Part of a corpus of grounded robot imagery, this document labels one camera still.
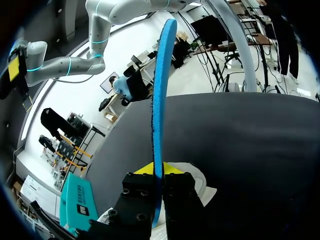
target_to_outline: yellow object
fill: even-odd
[[[163,163],[164,174],[183,174],[183,171],[169,165],[168,163]],[[140,168],[135,174],[153,174],[154,173],[154,163],[151,162],[147,166]]]
[[[15,59],[13,59],[9,65],[8,65],[8,70],[9,70],[9,77],[10,77],[10,82],[12,82],[16,76],[19,74],[19,57],[16,56]]]
[[[71,146],[73,146],[76,150],[78,150],[79,152],[83,153],[84,155],[88,156],[89,158],[92,158],[92,155],[90,155],[89,153],[83,151],[81,148],[77,147],[72,141],[70,141],[67,137],[63,136],[62,134],[60,134],[61,138],[63,140],[65,140],[68,144],[70,144]]]

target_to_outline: blue sponge strip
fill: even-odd
[[[166,21],[160,41],[155,62],[155,74],[153,85],[152,99],[152,143],[153,143],[153,160],[154,174],[156,187],[156,203],[155,213],[152,222],[152,227],[157,225],[162,202],[162,149],[163,149],[163,134],[164,134],[164,119],[166,107],[166,95],[171,68],[171,58],[174,50],[177,34],[177,21],[169,19]]]

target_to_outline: black chair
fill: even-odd
[[[138,70],[133,73],[127,80],[126,84],[128,85],[130,94],[132,96],[131,100],[128,100],[125,96],[123,96],[121,104],[123,106],[127,106],[130,102],[137,102],[141,100],[148,99],[150,97],[149,90],[145,85],[141,72]]]
[[[127,78],[131,77],[136,72],[135,67],[131,65],[128,67],[124,72],[123,75],[125,75]]]

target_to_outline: monitor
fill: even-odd
[[[135,55],[131,57],[131,61],[135,63],[139,67],[140,64],[142,64],[142,61],[139,60]]]
[[[192,27],[199,35],[200,39],[208,44],[218,46],[223,41],[232,42],[232,38],[226,32],[218,18],[212,15],[206,16],[198,21],[191,23]]]

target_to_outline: black curved surface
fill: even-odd
[[[171,96],[166,99],[163,157],[193,163],[207,185],[217,188],[206,208],[218,228],[236,229],[266,213],[274,220],[274,211],[277,215],[290,199],[305,195],[314,180],[319,119],[320,104],[303,97]],[[116,203],[125,174],[153,160],[151,102],[132,103],[94,156],[87,179],[100,215]]]

